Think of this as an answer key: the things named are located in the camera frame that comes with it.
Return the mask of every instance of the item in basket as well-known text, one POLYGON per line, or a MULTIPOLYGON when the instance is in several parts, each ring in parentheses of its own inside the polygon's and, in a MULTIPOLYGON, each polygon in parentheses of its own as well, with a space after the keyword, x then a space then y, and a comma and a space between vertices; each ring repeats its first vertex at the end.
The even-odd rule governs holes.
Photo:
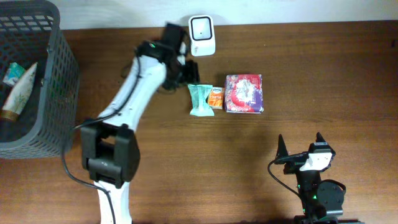
POLYGON ((33 90, 37 62, 34 63, 11 90, 1 110, 1 118, 16 121, 33 90))
POLYGON ((211 89, 209 99, 207 103, 213 109, 223 109, 224 103, 224 88, 222 87, 213 87, 211 89))
POLYGON ((2 79, 2 82, 9 85, 14 86, 15 83, 18 82, 20 77, 26 72, 24 68, 22 68, 17 63, 11 63, 10 67, 7 69, 6 75, 2 79))
POLYGON ((225 81, 225 110, 230 113, 261 113, 261 75, 227 75, 225 81))
POLYGON ((188 85, 192 98, 192 110, 190 115, 195 116, 214 116, 213 110, 206 103, 206 99, 210 94, 212 85, 188 85))

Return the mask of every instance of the white wall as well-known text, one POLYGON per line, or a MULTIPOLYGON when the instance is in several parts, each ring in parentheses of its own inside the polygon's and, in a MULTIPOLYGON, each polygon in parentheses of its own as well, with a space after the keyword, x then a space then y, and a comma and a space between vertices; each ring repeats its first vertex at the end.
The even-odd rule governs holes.
POLYGON ((187 26, 209 14, 215 25, 398 19, 398 0, 50 0, 62 29, 187 26))

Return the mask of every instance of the brown cap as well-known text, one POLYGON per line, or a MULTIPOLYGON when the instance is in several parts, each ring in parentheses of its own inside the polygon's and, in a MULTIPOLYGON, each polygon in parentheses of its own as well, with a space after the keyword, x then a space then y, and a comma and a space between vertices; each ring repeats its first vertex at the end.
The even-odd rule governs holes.
POLYGON ((19 114, 12 112, 12 111, 8 111, 8 110, 1 110, 1 118, 2 119, 6 119, 9 121, 16 121, 18 118, 19 114))

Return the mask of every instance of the basket rim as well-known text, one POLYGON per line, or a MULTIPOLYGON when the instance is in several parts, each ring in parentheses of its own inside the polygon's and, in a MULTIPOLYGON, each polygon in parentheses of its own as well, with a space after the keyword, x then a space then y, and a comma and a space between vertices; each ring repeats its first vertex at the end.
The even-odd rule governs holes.
POLYGON ((0 17, 1 16, 12 16, 13 14, 26 14, 27 11, 40 11, 47 10, 50 11, 53 17, 53 25, 50 31, 50 38, 47 44, 47 61, 45 66, 43 86, 40 89, 39 96, 39 106, 37 109, 37 117, 35 124, 32 129, 23 137, 18 140, 11 142, 0 142, 0 151, 10 151, 17 149, 18 147, 25 146, 27 143, 31 142, 42 129, 45 102, 47 99, 47 92, 49 88, 49 81, 52 76, 53 60, 55 57, 55 43, 57 42, 59 23, 60 23, 60 13, 58 8, 51 2, 44 0, 36 1, 16 1, 16 2, 0 2, 0 17))

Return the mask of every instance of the wooden table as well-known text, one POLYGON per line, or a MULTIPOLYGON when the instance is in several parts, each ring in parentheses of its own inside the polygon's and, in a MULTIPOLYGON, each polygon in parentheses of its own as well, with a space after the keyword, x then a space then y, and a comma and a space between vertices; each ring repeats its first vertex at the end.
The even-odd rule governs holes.
MULTIPOLYGON (((80 63, 76 123, 118 91, 133 47, 161 28, 65 31, 80 63)), ((137 132, 141 165, 130 209, 138 223, 270 222, 300 215, 298 198, 267 173, 282 133, 290 153, 320 131, 336 151, 322 179, 347 186, 342 218, 398 220, 398 22, 215 27, 217 50, 199 57, 201 80, 263 75, 264 112, 189 115, 186 88, 155 94, 137 132)), ((88 180, 76 138, 67 162, 88 180)), ((295 177, 272 168, 294 187, 295 177)), ((97 192, 70 180, 60 159, 0 160, 1 223, 99 223, 97 192)))

